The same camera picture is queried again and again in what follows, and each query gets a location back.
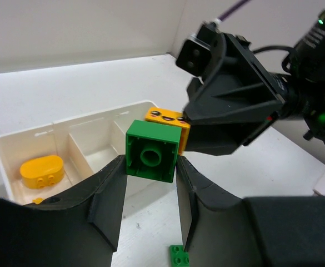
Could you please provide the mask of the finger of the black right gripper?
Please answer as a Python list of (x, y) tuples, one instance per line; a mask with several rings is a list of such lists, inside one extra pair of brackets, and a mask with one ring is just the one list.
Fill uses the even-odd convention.
[(270, 122), (192, 125), (185, 150), (206, 155), (230, 155), (239, 147), (250, 145), (270, 126)]

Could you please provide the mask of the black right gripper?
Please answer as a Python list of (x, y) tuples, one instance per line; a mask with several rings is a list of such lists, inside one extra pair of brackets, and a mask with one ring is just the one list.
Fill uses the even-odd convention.
[[(241, 36), (224, 35), (228, 48), (227, 72), (210, 81), (192, 78), (183, 109), (191, 125), (304, 120), (304, 139), (325, 144), (325, 10), (293, 46), (271, 45), (250, 50)], [(256, 54), (282, 49), (282, 73), (267, 72)]]

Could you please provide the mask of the yellow lego brick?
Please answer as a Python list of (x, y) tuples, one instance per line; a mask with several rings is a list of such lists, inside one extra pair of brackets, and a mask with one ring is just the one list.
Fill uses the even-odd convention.
[(32, 202), (35, 203), (36, 205), (39, 205), (43, 201), (44, 201), (44, 199), (41, 197), (38, 197), (38, 198), (32, 200)]

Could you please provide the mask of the green lego plate piece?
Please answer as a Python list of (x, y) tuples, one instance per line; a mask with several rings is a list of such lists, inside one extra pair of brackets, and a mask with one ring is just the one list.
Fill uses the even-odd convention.
[(169, 258), (171, 267), (187, 267), (189, 264), (189, 256), (184, 251), (183, 245), (170, 245)]

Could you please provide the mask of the green square lego brick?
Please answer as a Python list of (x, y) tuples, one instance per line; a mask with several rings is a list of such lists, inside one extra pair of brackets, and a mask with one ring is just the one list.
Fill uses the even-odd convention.
[(134, 120), (126, 132), (126, 173), (172, 183), (181, 128)]

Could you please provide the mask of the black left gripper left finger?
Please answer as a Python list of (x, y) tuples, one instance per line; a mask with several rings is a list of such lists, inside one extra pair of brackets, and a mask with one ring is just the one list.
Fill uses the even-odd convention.
[(110, 266), (127, 186), (126, 161), (40, 204), (0, 198), (0, 266)]

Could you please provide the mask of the yellow oval butterfly lego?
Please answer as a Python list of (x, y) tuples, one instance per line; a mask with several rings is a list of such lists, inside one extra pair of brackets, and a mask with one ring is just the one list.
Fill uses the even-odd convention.
[(19, 173), (29, 189), (53, 186), (64, 178), (64, 161), (57, 155), (42, 156), (24, 162)]

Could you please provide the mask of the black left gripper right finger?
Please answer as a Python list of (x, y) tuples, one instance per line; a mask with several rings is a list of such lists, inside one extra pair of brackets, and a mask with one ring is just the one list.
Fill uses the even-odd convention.
[(325, 196), (241, 199), (184, 156), (176, 182), (191, 266), (325, 266)]

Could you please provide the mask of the yellow face lego cube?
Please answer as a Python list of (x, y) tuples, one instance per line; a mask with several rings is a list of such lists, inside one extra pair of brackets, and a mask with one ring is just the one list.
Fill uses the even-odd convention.
[(151, 107), (145, 114), (144, 120), (148, 122), (180, 127), (182, 130), (179, 141), (178, 154), (182, 155), (184, 153), (191, 126), (184, 119), (182, 113), (166, 110), (159, 107)]

